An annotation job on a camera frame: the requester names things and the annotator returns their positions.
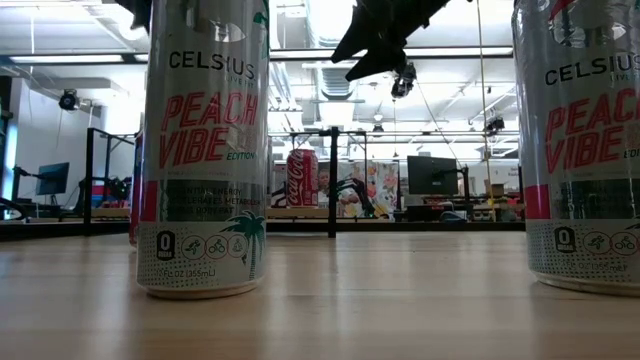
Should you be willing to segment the Celsius Peach Vibe can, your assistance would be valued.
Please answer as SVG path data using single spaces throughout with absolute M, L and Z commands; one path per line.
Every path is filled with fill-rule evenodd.
M 514 0 L 528 265 L 640 297 L 640 0 Z
M 137 281 L 167 299 L 265 273 L 269 0 L 152 0 Z

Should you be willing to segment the floral patterned cloth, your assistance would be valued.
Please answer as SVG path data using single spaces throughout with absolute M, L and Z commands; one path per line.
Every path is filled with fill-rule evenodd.
M 399 164 L 375 160 L 340 162 L 337 216 L 393 220 Z

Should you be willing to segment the Coca-Cola Star Wars can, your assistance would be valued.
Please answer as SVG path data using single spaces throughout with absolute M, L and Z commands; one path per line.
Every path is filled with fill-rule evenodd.
M 287 157 L 287 205 L 318 207 L 318 159 L 314 150 L 294 149 Z

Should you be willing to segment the black computer monitor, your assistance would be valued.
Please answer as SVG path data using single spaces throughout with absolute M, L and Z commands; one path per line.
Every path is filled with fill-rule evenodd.
M 458 167 L 455 159 L 408 156 L 411 195 L 457 195 Z

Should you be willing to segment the black aluminium table frame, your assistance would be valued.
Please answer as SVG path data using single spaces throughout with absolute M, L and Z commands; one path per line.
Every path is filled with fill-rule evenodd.
M 268 233 L 326 233 L 331 235 L 338 232 L 472 232 L 472 231 L 524 231 L 524 222 L 465 222 L 465 223 L 434 223 L 434 222 L 382 222 L 358 221 L 337 222 L 331 225 L 327 222 L 269 222 Z M 84 223 L 17 223 L 0 225 L 0 242 L 45 239 L 74 236 L 97 236 L 124 234 L 128 237 L 129 223 L 94 222 Z

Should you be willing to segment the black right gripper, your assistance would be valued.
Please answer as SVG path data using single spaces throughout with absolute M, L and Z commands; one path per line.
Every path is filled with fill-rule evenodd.
M 331 61 L 339 63 L 367 50 L 347 72 L 354 81 L 378 73 L 402 72 L 406 54 L 394 38 L 406 39 L 419 28 L 430 25 L 431 18 L 450 0 L 357 0 L 352 7 L 351 24 L 335 48 Z

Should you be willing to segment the person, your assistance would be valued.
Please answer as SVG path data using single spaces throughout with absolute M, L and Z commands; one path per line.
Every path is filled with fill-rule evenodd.
M 318 174 L 318 206 L 327 208 L 330 194 L 330 170 L 323 168 Z

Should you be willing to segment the computer monitor on arm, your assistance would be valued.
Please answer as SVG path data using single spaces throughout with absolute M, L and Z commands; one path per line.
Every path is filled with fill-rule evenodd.
M 40 166 L 36 175 L 36 194 L 39 196 L 64 194 L 69 169 L 69 162 Z

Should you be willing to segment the red Fanta can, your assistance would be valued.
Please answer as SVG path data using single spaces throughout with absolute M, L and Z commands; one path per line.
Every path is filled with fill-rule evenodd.
M 129 244 L 136 249 L 138 244 L 138 225 L 140 216 L 140 198 L 142 183 L 143 133 L 138 132 L 134 147 L 134 168 L 130 200 Z

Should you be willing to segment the red workshop equipment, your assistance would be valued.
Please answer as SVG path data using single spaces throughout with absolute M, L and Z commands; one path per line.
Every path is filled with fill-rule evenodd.
M 102 185 L 92 187 L 92 206 L 94 208 L 125 208 L 129 206 L 131 184 L 111 179 Z

